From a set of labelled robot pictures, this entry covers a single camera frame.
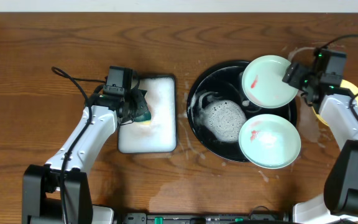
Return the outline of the green yellow sponge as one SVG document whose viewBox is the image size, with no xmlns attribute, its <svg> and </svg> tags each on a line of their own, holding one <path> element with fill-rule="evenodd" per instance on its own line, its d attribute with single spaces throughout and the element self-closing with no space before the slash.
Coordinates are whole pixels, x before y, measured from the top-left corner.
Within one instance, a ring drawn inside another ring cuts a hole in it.
<svg viewBox="0 0 358 224">
<path fill-rule="evenodd" d="M 149 111 L 143 113 L 142 115 L 135 117 L 134 122 L 144 125 L 149 125 L 151 123 L 152 115 Z"/>
</svg>

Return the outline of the mint green plate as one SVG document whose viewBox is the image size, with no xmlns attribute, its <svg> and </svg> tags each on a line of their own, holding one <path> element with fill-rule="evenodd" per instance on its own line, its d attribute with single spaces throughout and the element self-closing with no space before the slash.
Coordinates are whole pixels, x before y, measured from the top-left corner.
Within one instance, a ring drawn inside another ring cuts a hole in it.
<svg viewBox="0 0 358 224">
<path fill-rule="evenodd" d="M 298 90 L 282 81 L 290 61 L 265 55 L 251 61 L 242 73 L 241 85 L 245 96 L 262 108 L 279 108 L 291 102 Z"/>
<path fill-rule="evenodd" d="M 274 114 L 248 119 L 239 131 L 239 147 L 251 163 L 281 169 L 300 155 L 300 135 L 288 120 Z"/>
</svg>

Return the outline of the yellow plate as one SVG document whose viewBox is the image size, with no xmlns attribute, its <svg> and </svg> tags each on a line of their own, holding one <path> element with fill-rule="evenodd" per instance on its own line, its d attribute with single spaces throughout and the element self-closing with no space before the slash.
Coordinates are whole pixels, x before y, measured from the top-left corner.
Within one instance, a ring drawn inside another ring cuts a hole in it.
<svg viewBox="0 0 358 224">
<path fill-rule="evenodd" d="M 351 91 L 353 94 L 358 93 L 358 87 L 355 86 L 355 84 L 353 84 L 353 83 L 351 83 L 351 82 L 349 82 L 349 81 L 347 81 L 347 80 L 343 80 L 343 81 L 341 82 L 340 87 L 350 89 L 350 91 Z M 325 122 L 325 120 L 324 120 L 319 114 L 317 114 L 315 110 L 313 110 L 313 113 L 314 113 L 314 115 L 317 117 L 317 119 L 318 119 L 320 122 L 322 122 L 324 125 L 328 126 L 327 122 Z"/>
</svg>

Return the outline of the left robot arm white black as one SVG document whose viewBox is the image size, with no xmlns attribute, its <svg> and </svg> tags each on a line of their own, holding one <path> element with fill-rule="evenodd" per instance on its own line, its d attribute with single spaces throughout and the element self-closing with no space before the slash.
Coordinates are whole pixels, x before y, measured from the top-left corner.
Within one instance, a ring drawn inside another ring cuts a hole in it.
<svg viewBox="0 0 358 224">
<path fill-rule="evenodd" d="M 44 165 L 23 176 L 23 223 L 114 223 L 114 210 L 91 201 L 88 174 L 121 123 L 146 114 L 145 90 L 124 96 L 94 92 L 66 143 Z"/>
</svg>

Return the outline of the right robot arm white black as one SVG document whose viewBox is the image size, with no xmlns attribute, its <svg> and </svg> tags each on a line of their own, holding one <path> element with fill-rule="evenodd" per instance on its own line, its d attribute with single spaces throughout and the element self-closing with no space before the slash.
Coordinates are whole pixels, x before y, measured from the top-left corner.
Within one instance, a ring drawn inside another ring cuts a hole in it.
<svg viewBox="0 0 358 224">
<path fill-rule="evenodd" d="M 300 90 L 328 124 L 340 149 L 321 195 L 296 204 L 295 223 L 358 222 L 358 105 L 350 89 L 342 88 L 336 74 L 315 73 L 293 62 L 283 82 Z"/>
</svg>

